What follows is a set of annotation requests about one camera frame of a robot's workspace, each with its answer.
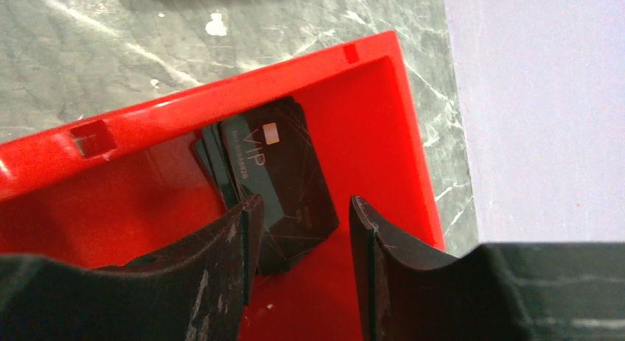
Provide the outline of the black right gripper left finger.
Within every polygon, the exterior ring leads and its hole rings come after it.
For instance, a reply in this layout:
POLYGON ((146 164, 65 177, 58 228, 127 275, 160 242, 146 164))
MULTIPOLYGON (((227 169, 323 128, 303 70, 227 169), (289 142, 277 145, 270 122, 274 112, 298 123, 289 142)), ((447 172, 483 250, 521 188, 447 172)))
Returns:
POLYGON ((259 259, 263 199, 122 266, 1 257, 3 340, 236 340, 259 259))

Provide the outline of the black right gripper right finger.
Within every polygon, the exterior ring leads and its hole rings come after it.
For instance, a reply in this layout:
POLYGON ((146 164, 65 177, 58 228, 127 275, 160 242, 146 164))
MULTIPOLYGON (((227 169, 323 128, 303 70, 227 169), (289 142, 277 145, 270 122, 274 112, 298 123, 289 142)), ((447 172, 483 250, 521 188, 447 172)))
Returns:
POLYGON ((353 196, 365 340, 622 340, 624 244, 507 242, 457 258, 353 196))

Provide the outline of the red plastic bin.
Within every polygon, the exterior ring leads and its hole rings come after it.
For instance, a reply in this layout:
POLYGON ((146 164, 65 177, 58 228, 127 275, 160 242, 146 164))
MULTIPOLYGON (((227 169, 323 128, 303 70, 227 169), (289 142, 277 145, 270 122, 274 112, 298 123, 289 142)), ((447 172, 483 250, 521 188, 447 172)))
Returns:
POLYGON ((290 270, 254 276, 236 340, 361 340, 349 208, 362 197, 428 244, 443 239, 394 32, 1 146, 1 257, 122 266, 227 209, 192 145, 201 129, 292 97, 338 228, 290 270))

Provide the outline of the grey card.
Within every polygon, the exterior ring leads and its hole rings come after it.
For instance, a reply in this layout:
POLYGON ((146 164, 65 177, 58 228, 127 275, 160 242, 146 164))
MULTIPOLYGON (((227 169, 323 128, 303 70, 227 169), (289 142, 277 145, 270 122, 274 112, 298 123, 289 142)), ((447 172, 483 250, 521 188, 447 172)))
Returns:
POLYGON ((219 130, 238 194, 263 199, 257 272, 286 272, 339 226, 302 106, 278 99, 221 121, 219 130))

